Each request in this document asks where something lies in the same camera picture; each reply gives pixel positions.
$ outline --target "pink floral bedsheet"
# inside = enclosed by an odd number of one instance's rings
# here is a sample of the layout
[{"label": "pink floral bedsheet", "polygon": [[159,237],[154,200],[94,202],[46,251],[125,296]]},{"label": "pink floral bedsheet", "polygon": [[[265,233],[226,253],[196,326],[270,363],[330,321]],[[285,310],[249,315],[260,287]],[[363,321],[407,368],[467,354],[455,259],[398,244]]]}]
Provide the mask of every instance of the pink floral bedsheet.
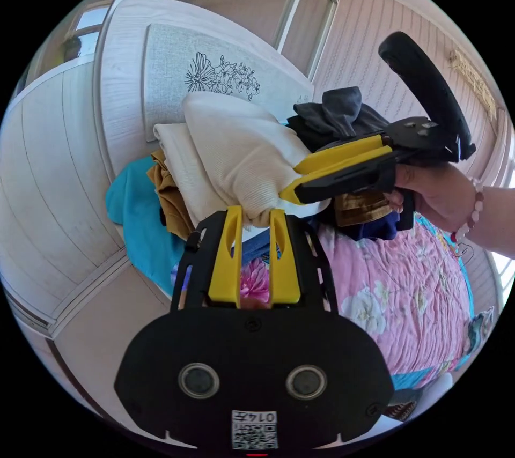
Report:
[{"label": "pink floral bedsheet", "polygon": [[355,242],[325,228],[319,238],[340,315],[372,336],[392,375],[431,368],[421,387],[456,367],[470,300],[459,259],[439,230],[416,223],[392,241]]}]

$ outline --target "headboard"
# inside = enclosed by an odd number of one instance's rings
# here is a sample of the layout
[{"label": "headboard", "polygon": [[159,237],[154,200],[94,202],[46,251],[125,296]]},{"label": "headboard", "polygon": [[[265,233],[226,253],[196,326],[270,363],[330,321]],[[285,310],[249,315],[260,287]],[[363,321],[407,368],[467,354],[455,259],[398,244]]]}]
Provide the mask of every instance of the headboard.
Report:
[{"label": "headboard", "polygon": [[280,122],[313,85],[247,29],[174,0],[123,0],[108,22],[100,60],[101,119],[115,175],[157,147],[155,123],[182,122],[194,88],[246,98]]}]

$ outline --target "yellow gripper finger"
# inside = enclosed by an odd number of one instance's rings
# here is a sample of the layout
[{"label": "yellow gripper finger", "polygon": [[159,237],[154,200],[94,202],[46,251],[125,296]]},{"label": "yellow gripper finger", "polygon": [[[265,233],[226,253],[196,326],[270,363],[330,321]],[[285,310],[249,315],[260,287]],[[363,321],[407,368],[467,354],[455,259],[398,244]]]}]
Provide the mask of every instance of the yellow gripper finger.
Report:
[{"label": "yellow gripper finger", "polygon": [[236,308],[240,307],[242,220],[241,206],[229,206],[208,292],[211,302],[231,303]]},{"label": "yellow gripper finger", "polygon": [[389,152],[392,152],[392,148],[383,145],[381,135],[374,135],[310,154],[294,168],[302,177],[290,183],[280,192],[279,197],[284,201],[302,205],[295,193],[299,185],[384,156]]},{"label": "yellow gripper finger", "polygon": [[[277,257],[277,247],[281,258]],[[300,286],[291,246],[286,215],[283,210],[270,212],[270,303],[296,304]]]}]

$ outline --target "qr code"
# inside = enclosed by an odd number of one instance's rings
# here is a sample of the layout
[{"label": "qr code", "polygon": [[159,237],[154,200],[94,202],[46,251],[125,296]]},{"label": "qr code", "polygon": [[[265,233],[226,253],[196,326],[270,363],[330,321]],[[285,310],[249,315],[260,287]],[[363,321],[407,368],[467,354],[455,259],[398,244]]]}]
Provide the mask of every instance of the qr code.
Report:
[{"label": "qr code", "polygon": [[275,412],[233,412],[233,449],[277,449],[277,447]]}]

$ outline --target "brown cloth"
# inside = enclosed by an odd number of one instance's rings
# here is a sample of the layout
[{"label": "brown cloth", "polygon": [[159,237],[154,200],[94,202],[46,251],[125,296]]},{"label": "brown cloth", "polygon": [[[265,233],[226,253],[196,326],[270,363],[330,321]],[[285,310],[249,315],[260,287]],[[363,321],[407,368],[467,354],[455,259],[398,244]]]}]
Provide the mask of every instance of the brown cloth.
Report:
[{"label": "brown cloth", "polygon": [[166,229],[182,240],[187,240],[195,228],[181,192],[166,168],[165,153],[161,149],[153,152],[152,159],[156,164],[146,174],[156,187],[159,203],[165,214]]},{"label": "brown cloth", "polygon": [[338,227],[365,224],[386,217],[391,212],[388,201],[378,192],[343,194],[334,198],[334,213]]}]

